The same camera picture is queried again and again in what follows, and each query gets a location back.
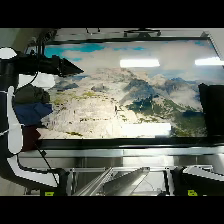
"black border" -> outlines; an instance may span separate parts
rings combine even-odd
[[[218,52],[209,36],[207,37],[147,37],[147,38],[111,38],[51,41],[46,44],[81,44],[105,42],[137,42],[137,41],[177,41],[177,40],[209,40],[215,52]],[[224,136],[215,137],[169,137],[169,138],[113,138],[113,139],[42,139],[37,145],[43,150],[86,150],[86,149],[144,149],[144,148],[190,148],[216,147],[224,145]]]

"blue cloth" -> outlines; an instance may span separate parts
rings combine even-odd
[[[43,117],[53,112],[51,104],[43,103],[20,104],[14,109],[19,122],[26,126],[38,124]]]

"gray cloth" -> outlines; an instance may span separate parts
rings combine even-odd
[[[44,89],[29,84],[18,89],[14,102],[16,104],[49,103],[50,95]]]

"yellow label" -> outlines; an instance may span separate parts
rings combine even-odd
[[[188,190],[188,196],[198,196],[194,190]]]
[[[45,196],[54,196],[54,192],[45,192]]]

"blue sky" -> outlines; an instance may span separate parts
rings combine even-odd
[[[85,74],[92,74],[98,68],[118,68],[123,58],[157,58],[160,67],[141,69],[149,77],[163,74],[169,79],[224,81],[222,66],[205,68],[194,64],[196,59],[217,56],[212,44],[205,40],[57,45],[46,47],[45,55],[64,57]]]

